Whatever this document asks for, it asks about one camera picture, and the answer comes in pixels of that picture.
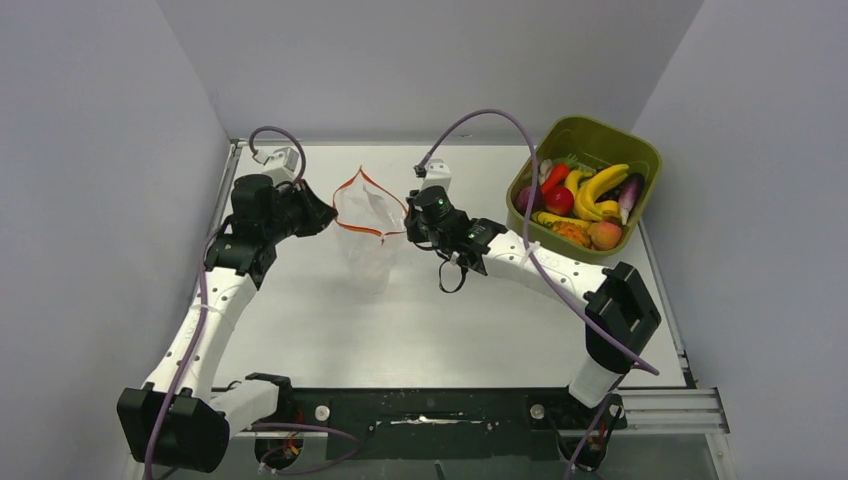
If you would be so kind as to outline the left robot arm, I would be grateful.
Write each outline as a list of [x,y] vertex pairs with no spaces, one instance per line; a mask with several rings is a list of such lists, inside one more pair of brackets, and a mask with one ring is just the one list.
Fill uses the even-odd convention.
[[290,382],[250,374],[213,393],[222,356],[243,312],[289,238],[317,235],[337,211],[300,178],[249,174],[235,180],[231,212],[204,243],[192,304],[165,355],[139,388],[125,389],[117,413],[141,478],[155,469],[214,471],[236,434],[276,413]]

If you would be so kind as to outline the clear zip top bag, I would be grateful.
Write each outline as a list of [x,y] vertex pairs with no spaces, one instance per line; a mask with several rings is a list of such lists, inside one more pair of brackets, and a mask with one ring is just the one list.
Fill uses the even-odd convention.
[[333,193],[334,232],[352,285],[381,294],[406,241],[406,204],[363,168]]

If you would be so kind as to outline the yellow banana bunch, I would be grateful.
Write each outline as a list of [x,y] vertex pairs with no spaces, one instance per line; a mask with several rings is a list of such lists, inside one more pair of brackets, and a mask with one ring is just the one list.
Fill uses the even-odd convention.
[[628,176],[628,164],[616,164],[599,171],[578,188],[575,200],[577,216],[586,221],[602,221],[603,211],[596,206],[598,198],[606,191],[621,184]]

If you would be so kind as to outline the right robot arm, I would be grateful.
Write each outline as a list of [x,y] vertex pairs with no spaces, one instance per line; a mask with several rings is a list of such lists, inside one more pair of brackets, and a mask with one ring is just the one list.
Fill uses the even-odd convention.
[[404,220],[408,240],[470,272],[509,280],[564,303],[585,324],[585,356],[562,400],[572,425],[590,425],[616,383],[641,365],[661,314],[639,271],[572,259],[525,241],[505,225],[471,218],[442,186],[411,191]]

